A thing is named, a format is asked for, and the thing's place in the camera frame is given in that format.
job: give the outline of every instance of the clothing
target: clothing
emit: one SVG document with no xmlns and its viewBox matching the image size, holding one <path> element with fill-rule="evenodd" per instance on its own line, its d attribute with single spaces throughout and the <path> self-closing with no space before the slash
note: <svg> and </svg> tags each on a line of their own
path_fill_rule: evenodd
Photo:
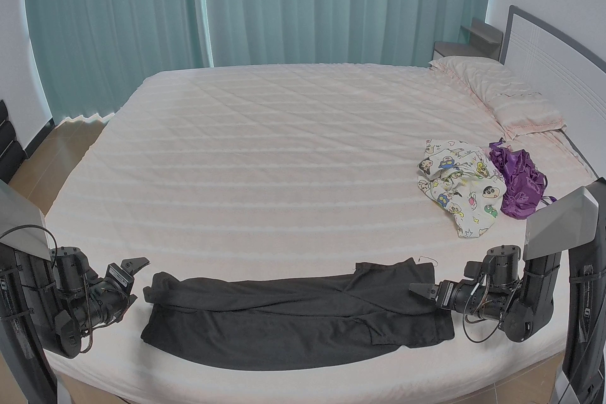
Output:
<svg viewBox="0 0 606 404">
<path fill-rule="evenodd" d="M 454 215 L 459 237 L 479 237 L 495 223 L 507 187 L 480 147 L 428 140 L 419 168 L 420 190 Z"/>
<path fill-rule="evenodd" d="M 357 362 L 401 345 L 454 338 L 450 311 L 408 291 L 434 283 L 431 263 L 359 263 L 353 274 L 272 281 L 182 282 L 154 275 L 141 338 L 177 357 L 235 370 L 294 370 Z"/>
<path fill-rule="evenodd" d="M 497 143 L 490 143 L 490 160 L 503 174 L 507 186 L 501 212 L 513 218 L 525 219 L 534 214 L 543 199 L 547 178 L 536 169 L 526 150 L 512 152 L 501 146 L 502 143 L 503 138 Z M 555 202 L 556 199 L 549 197 L 549 200 Z"/>
</svg>

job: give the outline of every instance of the bed sheet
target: bed sheet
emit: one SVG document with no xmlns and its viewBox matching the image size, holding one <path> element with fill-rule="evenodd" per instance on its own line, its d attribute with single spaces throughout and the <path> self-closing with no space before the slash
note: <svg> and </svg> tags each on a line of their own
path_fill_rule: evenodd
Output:
<svg viewBox="0 0 606 404">
<path fill-rule="evenodd" d="M 71 173 L 48 216 L 60 245 L 97 272 L 146 256 L 134 294 L 158 271 L 178 279 L 326 276 L 356 262 L 437 261 L 458 280 L 467 260 L 522 245 L 525 222 L 501 214 L 478 239 L 417 188 L 426 139 L 479 146 L 503 131 L 481 102 L 440 72 L 379 65 L 272 65 L 171 71 L 148 78 Z M 593 180 L 562 138 L 525 148 L 561 197 Z M 151 305 L 95 332 L 58 371 L 141 404 L 436 403 L 489 385 L 562 350 L 567 259 L 551 322 L 524 343 L 497 332 L 329 368 L 252 372 L 199 365 L 140 340 Z M 486 336 L 493 323 L 474 325 Z"/>
</svg>

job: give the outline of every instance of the gray headboard frame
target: gray headboard frame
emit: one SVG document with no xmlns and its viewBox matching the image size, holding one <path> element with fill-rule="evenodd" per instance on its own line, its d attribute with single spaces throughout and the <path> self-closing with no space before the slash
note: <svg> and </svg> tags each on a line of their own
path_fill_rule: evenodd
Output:
<svg viewBox="0 0 606 404">
<path fill-rule="evenodd" d="M 542 21 L 540 18 L 534 16 L 533 14 L 526 12 L 525 10 L 522 10 L 521 8 L 519 8 L 515 5 L 511 5 L 509 7 L 509 15 L 507 17 L 507 28 L 505 30 L 505 36 L 503 39 L 503 48 L 501 50 L 501 56 L 499 58 L 499 62 L 501 64 L 505 64 L 505 60 L 507 58 L 507 50 L 509 47 L 509 42 L 510 42 L 510 37 L 511 37 L 511 26 L 513 24 L 514 15 L 518 15 L 519 17 L 533 23 L 540 29 L 543 29 L 544 31 L 550 33 L 552 36 L 556 37 L 557 39 L 561 40 L 565 44 L 569 45 L 569 47 L 571 47 L 575 51 L 579 52 L 580 55 L 585 57 L 587 60 L 589 60 L 591 63 L 593 63 L 596 67 L 598 67 L 602 72 L 604 72 L 606 74 L 606 61 L 603 60 L 602 58 L 600 58 L 597 54 L 595 54 L 595 52 L 590 51 L 583 44 L 576 41 L 575 39 L 570 37 L 568 34 L 565 34 L 560 29 L 557 29 L 553 25 L 550 25 L 546 21 Z M 593 166 L 591 166 L 591 163 L 589 161 L 587 161 L 585 156 L 577 148 L 577 146 L 570 139 L 570 137 L 568 135 L 566 135 L 565 133 L 564 133 L 564 136 L 568 139 L 568 141 L 570 142 L 570 144 L 572 145 L 574 150 L 581 156 L 581 158 L 583 158 L 585 163 L 593 170 L 594 174 L 596 174 L 596 170 L 593 168 Z"/>
</svg>

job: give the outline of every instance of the tile floor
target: tile floor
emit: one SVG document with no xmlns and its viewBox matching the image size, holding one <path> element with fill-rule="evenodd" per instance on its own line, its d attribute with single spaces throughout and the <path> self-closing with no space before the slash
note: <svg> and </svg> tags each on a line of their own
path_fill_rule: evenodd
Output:
<svg viewBox="0 0 606 404">
<path fill-rule="evenodd" d="M 10 186 L 46 214 L 67 176 L 103 130 L 101 122 L 70 122 L 55 128 L 34 155 L 26 160 Z M 444 404 L 547 404 L 562 354 L 536 363 L 468 396 Z M 75 404 L 123 404 L 114 395 L 65 377 Z M 26 404 L 23 394 L 0 358 L 0 403 Z"/>
</svg>

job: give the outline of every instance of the cartoon face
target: cartoon face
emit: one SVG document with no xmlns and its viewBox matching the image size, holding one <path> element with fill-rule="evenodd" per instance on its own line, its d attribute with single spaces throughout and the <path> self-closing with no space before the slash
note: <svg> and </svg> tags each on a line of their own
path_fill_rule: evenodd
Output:
<svg viewBox="0 0 606 404">
<path fill-rule="evenodd" d="M 440 194 L 439 196 L 437 196 L 436 202 L 446 209 L 446 206 L 451 200 L 452 196 L 450 194 Z"/>
<path fill-rule="evenodd" d="M 478 162 L 478 168 L 476 169 L 476 172 L 478 172 L 479 175 L 485 178 L 488 178 L 490 176 L 489 171 L 483 162 Z"/>
<path fill-rule="evenodd" d="M 471 192 L 469 194 L 469 205 L 472 208 L 472 211 L 474 211 L 478 207 L 478 201 L 476 200 L 475 192 Z"/>
<path fill-rule="evenodd" d="M 455 165 L 454 158 L 445 156 L 440 162 L 440 168 L 452 168 Z"/>
<path fill-rule="evenodd" d="M 482 192 L 482 196 L 486 197 L 487 199 L 496 199 L 500 193 L 501 191 L 498 188 L 489 185 Z"/>
<path fill-rule="evenodd" d="M 484 206 L 484 212 L 486 212 L 487 214 L 490 214 L 494 218 L 496 218 L 496 216 L 499 215 L 497 210 L 494 207 L 492 207 L 490 204 Z"/>
<path fill-rule="evenodd" d="M 419 168 L 427 175 L 429 175 L 429 167 L 432 165 L 433 162 L 429 158 L 426 158 L 425 160 L 421 161 L 421 163 L 419 164 Z"/>
<path fill-rule="evenodd" d="M 431 187 L 428 181 L 419 181 L 419 183 L 417 185 L 419 185 L 419 188 L 423 192 L 427 192 L 429 190 L 429 188 Z"/>
<path fill-rule="evenodd" d="M 461 211 L 460 211 L 460 207 L 459 207 L 459 206 L 458 206 L 456 203 L 452 203 L 452 204 L 450 204 L 450 207 L 449 207 L 449 212 L 450 212 L 451 214 L 457 214 L 457 215 L 459 215 L 459 216 L 461 216 L 461 217 L 465 217 L 465 216 L 463 215 L 463 212 L 461 212 Z"/>
</svg>

